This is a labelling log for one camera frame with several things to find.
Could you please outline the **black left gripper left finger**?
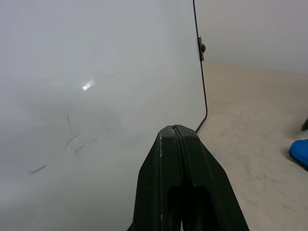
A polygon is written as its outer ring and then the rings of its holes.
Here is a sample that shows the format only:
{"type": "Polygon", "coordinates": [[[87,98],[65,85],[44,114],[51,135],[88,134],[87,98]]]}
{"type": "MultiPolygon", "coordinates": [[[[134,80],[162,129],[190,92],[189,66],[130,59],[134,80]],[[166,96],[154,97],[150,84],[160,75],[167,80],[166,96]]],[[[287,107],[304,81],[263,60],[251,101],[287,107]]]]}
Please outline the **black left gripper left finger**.
{"type": "Polygon", "coordinates": [[[133,220],[127,231],[183,231],[182,125],[160,130],[138,174],[133,220]]]}

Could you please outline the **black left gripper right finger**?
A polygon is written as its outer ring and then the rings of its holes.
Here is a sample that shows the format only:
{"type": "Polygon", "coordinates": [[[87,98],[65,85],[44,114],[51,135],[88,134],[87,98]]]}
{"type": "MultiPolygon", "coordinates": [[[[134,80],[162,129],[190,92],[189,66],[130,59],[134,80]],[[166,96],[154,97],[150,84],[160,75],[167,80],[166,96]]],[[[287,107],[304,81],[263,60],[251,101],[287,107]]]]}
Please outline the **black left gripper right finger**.
{"type": "Polygon", "coordinates": [[[249,231],[225,170],[194,130],[175,125],[184,174],[184,231],[249,231]]]}

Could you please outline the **blue eraser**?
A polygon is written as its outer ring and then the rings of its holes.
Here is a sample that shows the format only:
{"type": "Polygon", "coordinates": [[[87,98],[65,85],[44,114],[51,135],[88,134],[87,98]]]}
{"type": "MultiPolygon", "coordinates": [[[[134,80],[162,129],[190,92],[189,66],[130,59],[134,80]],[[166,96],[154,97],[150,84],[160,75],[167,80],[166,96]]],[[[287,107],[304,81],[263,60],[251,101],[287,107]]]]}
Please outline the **blue eraser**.
{"type": "Polygon", "coordinates": [[[308,139],[293,142],[289,149],[289,155],[299,164],[308,168],[308,139]]]}

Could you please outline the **black whiteboard clip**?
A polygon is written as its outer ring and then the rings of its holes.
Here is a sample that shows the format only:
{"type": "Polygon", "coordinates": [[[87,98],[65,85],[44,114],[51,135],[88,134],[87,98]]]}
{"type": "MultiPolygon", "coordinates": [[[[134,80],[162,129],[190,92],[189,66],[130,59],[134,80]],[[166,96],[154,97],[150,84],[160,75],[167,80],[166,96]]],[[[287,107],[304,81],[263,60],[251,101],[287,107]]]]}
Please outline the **black whiteboard clip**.
{"type": "Polygon", "coordinates": [[[200,58],[200,61],[202,62],[204,61],[204,53],[206,51],[206,46],[205,44],[202,43],[201,37],[198,37],[197,41],[198,41],[199,58],[200,58]]]}

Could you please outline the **white whiteboard with black frame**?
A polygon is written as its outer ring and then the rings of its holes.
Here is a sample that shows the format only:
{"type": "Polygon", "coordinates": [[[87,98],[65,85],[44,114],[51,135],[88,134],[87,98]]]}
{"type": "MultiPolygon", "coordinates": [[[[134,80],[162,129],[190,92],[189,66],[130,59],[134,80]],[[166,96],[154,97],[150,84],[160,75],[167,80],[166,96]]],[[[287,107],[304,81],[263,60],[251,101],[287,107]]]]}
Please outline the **white whiteboard with black frame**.
{"type": "Polygon", "coordinates": [[[0,231],[127,231],[159,130],[207,109],[195,0],[0,0],[0,231]]]}

